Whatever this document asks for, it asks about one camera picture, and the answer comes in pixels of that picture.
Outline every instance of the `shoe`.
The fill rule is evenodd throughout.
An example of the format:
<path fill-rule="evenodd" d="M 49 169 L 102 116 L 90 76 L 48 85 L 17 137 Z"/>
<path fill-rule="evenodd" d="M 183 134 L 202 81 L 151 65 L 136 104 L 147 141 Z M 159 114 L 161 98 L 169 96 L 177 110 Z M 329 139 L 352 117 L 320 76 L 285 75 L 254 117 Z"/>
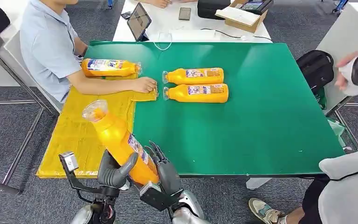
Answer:
<path fill-rule="evenodd" d="M 285 217 L 285 213 L 272 209 L 267 203 L 257 198 L 249 200 L 249 208 L 255 216 L 266 224 L 277 224 L 278 219 Z"/>

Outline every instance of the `yellow mat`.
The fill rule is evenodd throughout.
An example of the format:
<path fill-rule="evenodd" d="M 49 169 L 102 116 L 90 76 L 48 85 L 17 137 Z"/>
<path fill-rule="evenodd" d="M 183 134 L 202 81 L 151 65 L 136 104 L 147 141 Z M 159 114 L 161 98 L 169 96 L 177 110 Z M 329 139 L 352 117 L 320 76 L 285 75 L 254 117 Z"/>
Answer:
<path fill-rule="evenodd" d="M 134 74 L 126 78 L 136 77 L 137 75 Z M 154 91 L 148 94 L 124 91 L 105 96 L 93 96 L 83 95 L 72 87 L 36 173 L 38 177 L 66 178 L 58 154 L 72 151 L 79 164 L 79 169 L 75 171 L 76 176 L 78 178 L 96 178 L 105 148 L 99 142 L 93 125 L 82 118 L 82 111 L 97 99 L 107 100 L 109 111 L 126 119 L 128 130 L 132 132 L 135 101 L 156 100 L 157 93 Z"/>

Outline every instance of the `plastic bottle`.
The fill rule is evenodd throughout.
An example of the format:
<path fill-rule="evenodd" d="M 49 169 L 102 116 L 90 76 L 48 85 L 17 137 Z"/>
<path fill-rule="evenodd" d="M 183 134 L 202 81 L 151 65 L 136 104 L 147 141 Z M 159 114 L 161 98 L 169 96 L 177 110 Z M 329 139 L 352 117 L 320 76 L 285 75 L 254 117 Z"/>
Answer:
<path fill-rule="evenodd" d="M 145 185 L 148 181 L 158 182 L 156 165 L 127 129 L 127 122 L 109 113 L 106 100 L 97 100 L 83 110 L 83 117 L 91 121 L 99 140 L 108 149 L 119 165 L 123 165 L 133 152 L 138 160 L 130 171 L 130 177 Z"/>
<path fill-rule="evenodd" d="M 129 76 L 141 74 L 141 63 L 131 63 L 124 60 L 89 59 L 82 61 L 82 69 L 87 77 L 97 76 Z"/>
<path fill-rule="evenodd" d="M 224 72 L 222 68 L 208 69 L 176 69 L 163 71 L 163 82 L 180 84 L 214 84 L 223 83 Z"/>
<path fill-rule="evenodd" d="M 174 88 L 164 87 L 164 100 L 174 99 L 179 102 L 225 103 L 228 100 L 226 84 L 178 85 Z"/>

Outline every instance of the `person's leg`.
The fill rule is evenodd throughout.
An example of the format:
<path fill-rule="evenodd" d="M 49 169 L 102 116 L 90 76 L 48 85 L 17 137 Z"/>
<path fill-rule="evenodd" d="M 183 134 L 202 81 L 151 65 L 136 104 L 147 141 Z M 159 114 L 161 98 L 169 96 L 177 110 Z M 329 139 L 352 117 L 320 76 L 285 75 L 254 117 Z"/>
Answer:
<path fill-rule="evenodd" d="M 286 216 L 286 224 L 298 224 L 304 215 L 304 210 L 300 207 Z"/>
<path fill-rule="evenodd" d="M 255 216 L 267 224 L 322 224 L 318 211 L 318 199 L 327 182 L 314 180 L 305 191 L 302 207 L 287 216 L 272 209 L 264 201 L 251 198 L 249 208 Z"/>

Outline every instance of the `green tabletop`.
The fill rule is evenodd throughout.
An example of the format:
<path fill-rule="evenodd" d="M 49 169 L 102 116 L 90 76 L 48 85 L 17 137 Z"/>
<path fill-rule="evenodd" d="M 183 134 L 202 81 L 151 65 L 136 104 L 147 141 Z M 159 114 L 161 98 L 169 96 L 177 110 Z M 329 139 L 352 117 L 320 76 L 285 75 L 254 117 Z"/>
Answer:
<path fill-rule="evenodd" d="M 136 105 L 136 138 L 159 144 L 181 175 L 319 174 L 322 159 L 344 154 L 286 44 L 177 42 L 166 51 L 152 42 L 94 44 L 86 57 L 141 62 L 160 92 L 164 70 L 224 69 L 224 104 L 160 94 Z"/>

